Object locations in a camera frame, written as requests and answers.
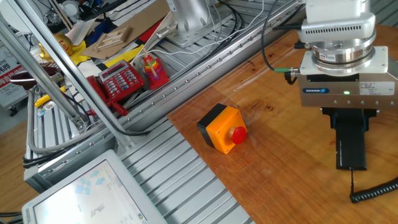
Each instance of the orange emergency stop box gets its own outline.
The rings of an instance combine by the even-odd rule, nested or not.
[[[236,144],[241,144],[247,129],[240,111],[218,103],[198,123],[207,145],[227,154]]]

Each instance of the touchscreen display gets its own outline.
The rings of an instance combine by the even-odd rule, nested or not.
[[[107,161],[34,207],[37,224],[139,224],[146,218]]]

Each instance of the wooden board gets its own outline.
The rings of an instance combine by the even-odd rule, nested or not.
[[[275,67],[298,67],[305,50],[289,32],[266,48]],[[374,45],[398,59],[398,29],[377,26]],[[240,109],[243,144],[224,155],[203,140],[199,121],[214,105]],[[300,104],[299,85],[266,68],[261,54],[236,67],[168,115],[201,158],[258,223],[397,223],[398,190],[352,204],[349,171],[336,170],[335,131],[319,108]],[[398,112],[381,111],[365,134],[368,171],[354,173],[356,190],[398,176]]]
[[[22,157],[26,152],[26,125],[24,121],[0,135],[0,212],[20,212],[25,203],[38,196],[24,182]]]

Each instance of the cardboard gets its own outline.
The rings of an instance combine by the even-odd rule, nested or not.
[[[126,41],[122,44],[118,44],[116,46],[104,49],[102,51],[96,52],[94,46],[96,44],[92,44],[81,54],[86,55],[93,58],[99,59],[107,59],[110,56],[116,54],[123,47],[130,44],[133,40],[137,39],[141,34],[143,34],[147,29],[151,28],[156,22],[165,17],[170,11],[169,5],[166,0],[156,0],[154,3],[143,9],[141,12],[138,12],[132,18],[130,18],[125,23],[121,24],[114,31],[118,31],[121,29],[125,29],[127,26],[133,28],[130,35],[127,37]]]

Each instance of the red toy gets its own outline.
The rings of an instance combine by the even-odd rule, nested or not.
[[[169,78],[164,70],[162,62],[159,58],[154,59],[144,49],[145,57],[144,65],[145,65],[145,73],[148,76],[148,84],[151,90],[154,90],[169,81]]]

